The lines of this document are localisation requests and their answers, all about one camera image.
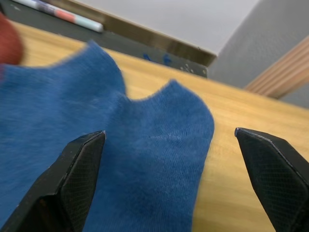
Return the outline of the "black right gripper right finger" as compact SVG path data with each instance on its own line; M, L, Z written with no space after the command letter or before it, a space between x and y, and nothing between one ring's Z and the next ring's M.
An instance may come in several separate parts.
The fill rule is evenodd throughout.
M251 185L277 232L309 230L309 163L284 139L236 128Z

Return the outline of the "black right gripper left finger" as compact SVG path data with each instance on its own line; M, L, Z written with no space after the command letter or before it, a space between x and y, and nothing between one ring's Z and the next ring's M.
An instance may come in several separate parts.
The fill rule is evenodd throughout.
M96 190L105 132L69 142L32 184L2 232L81 232Z

